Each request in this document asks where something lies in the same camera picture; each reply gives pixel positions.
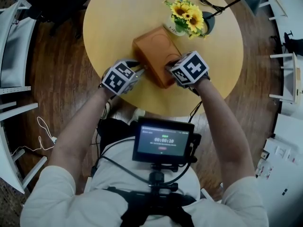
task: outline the lamp base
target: lamp base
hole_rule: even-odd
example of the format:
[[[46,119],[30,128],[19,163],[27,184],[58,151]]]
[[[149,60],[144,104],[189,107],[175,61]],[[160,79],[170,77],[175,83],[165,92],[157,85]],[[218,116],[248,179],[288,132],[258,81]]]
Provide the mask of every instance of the lamp base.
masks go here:
[[[203,18],[204,18],[204,22],[206,23],[207,26],[207,31],[205,33],[205,35],[209,35],[212,30],[214,29],[214,24],[215,24],[215,16],[212,16],[212,13],[210,12],[203,12]]]

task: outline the t-shirt sleeve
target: t-shirt sleeve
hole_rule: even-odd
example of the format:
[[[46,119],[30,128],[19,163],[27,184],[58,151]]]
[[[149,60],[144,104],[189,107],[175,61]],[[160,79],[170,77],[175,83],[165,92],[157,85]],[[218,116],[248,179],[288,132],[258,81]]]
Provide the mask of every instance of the t-shirt sleeve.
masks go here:
[[[227,205],[249,227],[268,227],[268,217],[258,192],[257,179],[244,177],[223,194],[222,204]]]
[[[68,213],[75,191],[75,181],[68,171],[59,166],[47,166],[23,207],[21,227],[46,226],[46,223],[54,224],[56,219],[62,219]]]

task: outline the black and white cube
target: black and white cube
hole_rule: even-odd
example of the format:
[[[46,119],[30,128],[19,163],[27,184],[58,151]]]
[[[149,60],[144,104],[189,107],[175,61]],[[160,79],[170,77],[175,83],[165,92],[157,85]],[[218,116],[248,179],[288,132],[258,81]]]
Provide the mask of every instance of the black and white cube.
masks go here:
[[[197,51],[184,54],[169,71],[182,86],[198,81],[207,71],[208,65]]]
[[[102,84],[106,86],[116,95],[121,95],[130,91],[135,83],[140,79],[144,69],[134,72],[127,66],[127,61],[118,61],[102,80]]]

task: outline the person's right arm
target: person's right arm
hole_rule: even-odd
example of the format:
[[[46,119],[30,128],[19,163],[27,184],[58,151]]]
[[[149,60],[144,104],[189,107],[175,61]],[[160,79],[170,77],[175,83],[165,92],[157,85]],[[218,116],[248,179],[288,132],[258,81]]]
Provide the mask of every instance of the person's right arm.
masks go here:
[[[194,87],[208,119],[224,189],[246,176],[255,176],[248,141],[228,105],[208,79],[198,81]]]

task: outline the white t-shirt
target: white t-shirt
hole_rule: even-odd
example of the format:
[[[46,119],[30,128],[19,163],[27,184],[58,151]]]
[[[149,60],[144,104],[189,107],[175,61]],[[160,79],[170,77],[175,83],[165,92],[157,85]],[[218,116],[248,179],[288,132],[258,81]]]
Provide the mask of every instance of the white t-shirt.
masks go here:
[[[135,174],[148,179],[150,164],[132,161],[134,141],[116,144],[105,156]],[[178,173],[164,171],[165,181]],[[267,227],[268,218],[257,190],[255,177],[245,177],[224,193],[222,203],[200,200],[199,180],[192,168],[177,181],[177,193],[188,194],[197,201],[183,207],[196,227]],[[99,162],[89,192],[75,195],[71,174],[58,166],[48,166],[26,201],[21,214],[21,227],[119,227],[128,203],[120,195],[103,190],[109,186],[124,191],[149,192],[150,188],[105,159]],[[149,216],[143,226],[179,226],[167,216]]]

